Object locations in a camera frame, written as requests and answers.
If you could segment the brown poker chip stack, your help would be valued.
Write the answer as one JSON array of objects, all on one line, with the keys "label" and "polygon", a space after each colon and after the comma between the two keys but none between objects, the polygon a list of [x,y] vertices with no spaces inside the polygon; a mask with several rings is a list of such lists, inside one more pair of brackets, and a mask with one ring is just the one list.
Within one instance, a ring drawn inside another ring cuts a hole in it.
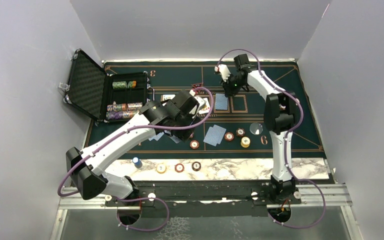
[{"label": "brown poker chip stack", "polygon": [[197,172],[197,171],[200,171],[201,170],[201,163],[199,161],[194,161],[192,164],[191,164],[191,167],[192,167],[192,170]]}]

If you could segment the white round button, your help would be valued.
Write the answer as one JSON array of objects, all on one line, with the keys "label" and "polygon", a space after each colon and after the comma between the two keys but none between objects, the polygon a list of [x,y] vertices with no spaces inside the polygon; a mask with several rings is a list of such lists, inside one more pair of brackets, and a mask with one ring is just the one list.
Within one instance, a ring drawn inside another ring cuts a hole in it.
[{"label": "white round button", "polygon": [[253,122],[249,126],[249,131],[251,134],[258,136],[263,133],[263,125],[258,122]]}]

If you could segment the red triangular dealer button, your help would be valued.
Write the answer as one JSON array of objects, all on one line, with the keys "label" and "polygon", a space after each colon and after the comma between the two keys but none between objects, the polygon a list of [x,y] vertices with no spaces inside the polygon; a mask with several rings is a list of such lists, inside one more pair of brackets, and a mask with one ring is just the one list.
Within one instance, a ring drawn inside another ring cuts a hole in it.
[{"label": "red triangular dealer button", "polygon": [[192,84],[192,88],[193,88],[193,89],[200,88],[200,87],[202,87],[202,86],[203,86],[203,83],[202,83],[202,82]]}]

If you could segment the red poker chip stack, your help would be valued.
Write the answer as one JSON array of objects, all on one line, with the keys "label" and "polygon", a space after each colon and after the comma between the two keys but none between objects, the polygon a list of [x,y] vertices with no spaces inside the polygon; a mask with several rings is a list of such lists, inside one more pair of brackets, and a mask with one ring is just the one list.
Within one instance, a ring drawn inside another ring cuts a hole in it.
[{"label": "red poker chip stack", "polygon": [[185,166],[182,163],[178,163],[174,166],[174,170],[177,173],[182,173],[185,170]]}]

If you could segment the blue card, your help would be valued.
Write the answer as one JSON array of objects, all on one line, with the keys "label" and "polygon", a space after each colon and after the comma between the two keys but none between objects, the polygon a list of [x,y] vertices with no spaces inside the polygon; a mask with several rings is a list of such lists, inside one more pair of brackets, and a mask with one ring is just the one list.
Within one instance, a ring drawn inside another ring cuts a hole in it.
[{"label": "blue card", "polygon": [[208,129],[208,131],[204,137],[203,142],[206,144],[209,144],[211,146],[214,146],[214,147],[216,147],[218,145],[216,142],[216,139],[215,139],[215,134],[214,134],[212,126],[209,127],[209,129]]},{"label": "blue card", "polygon": [[164,135],[165,135],[164,132],[160,132],[160,133],[158,133],[158,134],[156,134],[156,135],[150,137],[148,140],[149,140],[149,141],[158,141],[158,140],[160,140],[161,137],[163,137]]},{"label": "blue card", "polygon": [[221,126],[216,125],[216,124],[212,127],[212,129],[213,129],[213,132],[215,135],[216,143],[218,145],[221,144],[222,140],[225,137],[225,133],[227,130],[224,127],[221,127]]}]

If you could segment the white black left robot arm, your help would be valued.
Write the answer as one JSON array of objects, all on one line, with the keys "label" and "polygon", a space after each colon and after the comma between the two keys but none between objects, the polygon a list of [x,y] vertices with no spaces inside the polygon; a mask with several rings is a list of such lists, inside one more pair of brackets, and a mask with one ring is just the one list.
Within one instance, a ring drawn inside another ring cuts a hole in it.
[{"label": "white black left robot arm", "polygon": [[70,148],[65,153],[67,174],[83,200],[100,194],[117,197],[124,205],[137,200],[138,188],[128,176],[118,177],[106,169],[119,157],[159,133],[186,141],[195,127],[206,101],[196,90],[182,90],[172,99],[149,101],[122,127],[98,143],[82,150]]}]

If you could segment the yellow poker chip stack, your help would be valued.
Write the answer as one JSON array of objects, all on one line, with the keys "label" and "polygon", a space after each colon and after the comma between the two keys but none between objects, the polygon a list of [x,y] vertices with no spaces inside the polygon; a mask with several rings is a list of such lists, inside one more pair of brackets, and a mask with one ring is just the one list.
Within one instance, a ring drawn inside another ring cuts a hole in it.
[{"label": "yellow poker chip stack", "polygon": [[159,173],[159,174],[164,174],[166,171],[167,171],[167,166],[163,163],[159,163],[157,166],[156,166],[156,171]]}]

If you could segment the blue playing card deck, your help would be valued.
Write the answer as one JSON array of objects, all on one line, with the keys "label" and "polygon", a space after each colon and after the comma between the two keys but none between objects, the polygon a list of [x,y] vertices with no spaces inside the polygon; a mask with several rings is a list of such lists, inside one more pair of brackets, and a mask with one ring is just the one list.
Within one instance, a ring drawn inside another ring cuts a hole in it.
[{"label": "blue playing card deck", "polygon": [[169,136],[169,138],[170,138],[175,144],[178,144],[178,143],[182,142],[182,140],[181,140],[179,137],[177,137],[177,136],[175,136],[175,135],[173,135],[173,134],[171,134],[171,135]]}]

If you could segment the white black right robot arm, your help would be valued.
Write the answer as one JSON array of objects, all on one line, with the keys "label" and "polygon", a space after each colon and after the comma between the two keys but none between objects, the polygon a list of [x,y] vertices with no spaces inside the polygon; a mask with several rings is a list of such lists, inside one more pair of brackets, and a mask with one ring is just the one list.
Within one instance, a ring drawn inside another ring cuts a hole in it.
[{"label": "white black right robot arm", "polygon": [[292,173],[293,130],[302,120],[302,110],[294,93],[287,92],[263,71],[240,70],[232,74],[225,65],[214,71],[221,76],[225,94],[232,97],[243,87],[252,87],[264,98],[263,122],[269,131],[273,148],[273,169],[268,185],[269,199],[280,204],[296,190],[296,177]]}]

